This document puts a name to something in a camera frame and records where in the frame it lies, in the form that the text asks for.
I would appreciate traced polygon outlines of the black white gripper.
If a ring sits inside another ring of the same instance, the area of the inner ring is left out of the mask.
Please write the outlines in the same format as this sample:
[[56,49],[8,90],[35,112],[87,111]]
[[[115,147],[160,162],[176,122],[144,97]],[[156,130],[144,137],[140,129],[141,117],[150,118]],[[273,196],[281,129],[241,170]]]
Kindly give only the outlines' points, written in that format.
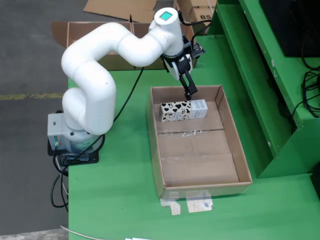
[[[186,100],[191,100],[192,95],[198,91],[190,75],[190,72],[193,70],[191,51],[186,48],[176,54],[163,52],[160,58],[166,71],[170,73],[175,80],[180,80],[184,88]],[[187,85],[184,76],[186,76],[189,85]]]

